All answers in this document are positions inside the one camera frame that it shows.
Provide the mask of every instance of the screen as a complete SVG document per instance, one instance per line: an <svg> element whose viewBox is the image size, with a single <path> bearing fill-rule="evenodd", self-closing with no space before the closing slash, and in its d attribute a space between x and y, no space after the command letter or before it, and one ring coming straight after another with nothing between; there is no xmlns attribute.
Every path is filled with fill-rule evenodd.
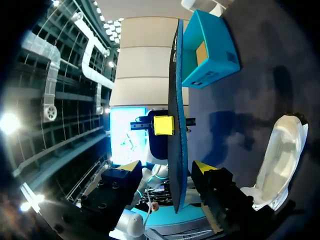
<svg viewBox="0 0 320 240"><path fill-rule="evenodd" d="M117 165L126 165L143 159L147 142L145 130L130 130L130 122L145 116L145 107L115 107L110 110L110 137L112 161Z"/></svg>

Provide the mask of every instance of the air duct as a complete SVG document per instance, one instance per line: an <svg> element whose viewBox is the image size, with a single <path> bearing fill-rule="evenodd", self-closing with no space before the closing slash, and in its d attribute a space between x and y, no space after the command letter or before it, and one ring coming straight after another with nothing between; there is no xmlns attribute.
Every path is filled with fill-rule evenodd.
<svg viewBox="0 0 320 240"><path fill-rule="evenodd" d="M51 122L57 118L55 106L56 84L60 69L61 56L58 48L29 31L22 48L50 60L43 95L43 120Z"/></svg>
<svg viewBox="0 0 320 240"><path fill-rule="evenodd" d="M96 107L96 114L102 114L103 108L101 106L101 86L107 87L109 89L113 89L114 83L91 68L89 66L90 59L92 56L92 52L94 50L94 47L98 49L102 55L107 58L110 55L110 50L105 49L102 43L98 40L97 37L95 37L94 33L90 30L90 28L87 26L87 24L83 21L83 13L82 12L76 12L71 20L74 22L74 24L79 28L79 30L88 38L88 43L85 47L84 54L82 57L81 62L81 70L83 72L83 75L96 82L97 88L96 88L96 94L95 94L95 107Z"/></svg>

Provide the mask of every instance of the ceiling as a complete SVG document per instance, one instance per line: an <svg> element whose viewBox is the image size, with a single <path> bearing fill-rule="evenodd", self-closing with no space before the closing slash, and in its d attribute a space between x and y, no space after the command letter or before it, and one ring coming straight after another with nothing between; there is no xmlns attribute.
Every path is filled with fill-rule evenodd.
<svg viewBox="0 0 320 240"><path fill-rule="evenodd" d="M171 17L188 20L192 12L181 0L96 0L101 14L108 20L136 17Z"/></svg>

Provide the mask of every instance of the blue carpet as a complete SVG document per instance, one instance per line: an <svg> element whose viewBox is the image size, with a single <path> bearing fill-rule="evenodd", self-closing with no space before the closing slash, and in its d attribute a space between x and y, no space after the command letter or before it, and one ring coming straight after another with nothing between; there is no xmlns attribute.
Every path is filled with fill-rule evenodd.
<svg viewBox="0 0 320 240"><path fill-rule="evenodd" d="M275 121L286 112L304 114L309 132L288 200L305 214L290 216L270 237L291 239L289 234L312 224L320 212L319 38L312 45L301 22L276 0L237 0L223 18L242 69L203 89L189 89L189 115L196 118L189 166L199 160L225 167L238 187L252 187Z"/></svg>

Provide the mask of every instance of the white wall panel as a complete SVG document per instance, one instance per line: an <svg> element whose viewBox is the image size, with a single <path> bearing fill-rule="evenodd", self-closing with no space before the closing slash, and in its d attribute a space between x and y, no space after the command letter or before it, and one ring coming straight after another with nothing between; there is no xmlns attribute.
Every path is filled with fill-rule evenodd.
<svg viewBox="0 0 320 240"><path fill-rule="evenodd" d="M171 48L178 19L137 17L122 21L121 48L157 46Z"/></svg>
<svg viewBox="0 0 320 240"><path fill-rule="evenodd" d="M168 78L122 78L115 81L110 106L168 105L168 92ZM187 88L183 88L183 104L189 104Z"/></svg>
<svg viewBox="0 0 320 240"><path fill-rule="evenodd" d="M169 76L169 47L130 47L120 51L116 81L122 78Z"/></svg>
<svg viewBox="0 0 320 240"><path fill-rule="evenodd" d="M181 0L96 0L106 20L136 17L170 17L189 20L192 12Z"/></svg>
<svg viewBox="0 0 320 240"><path fill-rule="evenodd" d="M110 106L168 105L169 63L178 20L138 17L122 22L119 53ZM183 104L189 105L188 88Z"/></svg>

